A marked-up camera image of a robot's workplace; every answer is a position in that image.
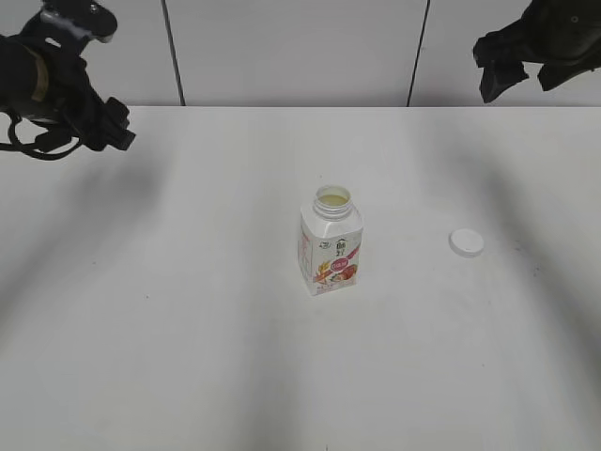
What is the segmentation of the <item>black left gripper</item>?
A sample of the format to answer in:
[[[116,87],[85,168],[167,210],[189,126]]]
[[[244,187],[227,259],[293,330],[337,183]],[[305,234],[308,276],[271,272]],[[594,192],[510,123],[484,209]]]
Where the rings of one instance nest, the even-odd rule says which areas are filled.
[[[44,1],[18,34],[18,119],[44,128],[39,141],[83,141],[87,148],[127,150],[136,134],[130,110],[103,101],[82,58],[92,41],[109,41],[115,15],[96,1]]]

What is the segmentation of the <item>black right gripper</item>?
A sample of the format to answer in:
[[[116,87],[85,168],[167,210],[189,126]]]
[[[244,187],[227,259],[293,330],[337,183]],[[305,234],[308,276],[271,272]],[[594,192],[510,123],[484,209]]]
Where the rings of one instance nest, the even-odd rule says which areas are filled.
[[[543,64],[544,91],[600,68],[598,0],[532,1],[509,28],[509,37],[490,32],[473,46],[484,103],[529,78],[523,62]]]

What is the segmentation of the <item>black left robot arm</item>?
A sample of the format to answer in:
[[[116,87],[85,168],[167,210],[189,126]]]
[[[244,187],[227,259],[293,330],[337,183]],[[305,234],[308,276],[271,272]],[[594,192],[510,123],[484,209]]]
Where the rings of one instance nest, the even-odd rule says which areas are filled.
[[[82,57],[116,30],[116,16],[97,1],[45,1],[20,33],[1,38],[1,111],[10,119],[2,150],[51,162],[80,147],[130,147],[128,107],[99,96]]]

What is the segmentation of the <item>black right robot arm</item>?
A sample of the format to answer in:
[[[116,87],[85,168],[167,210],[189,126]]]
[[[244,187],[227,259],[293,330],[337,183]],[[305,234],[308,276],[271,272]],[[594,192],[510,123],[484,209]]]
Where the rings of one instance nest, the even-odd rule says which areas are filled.
[[[478,38],[472,56],[485,103],[527,80],[526,63],[538,64],[541,88],[553,90],[600,68],[600,3],[531,1],[519,19]]]

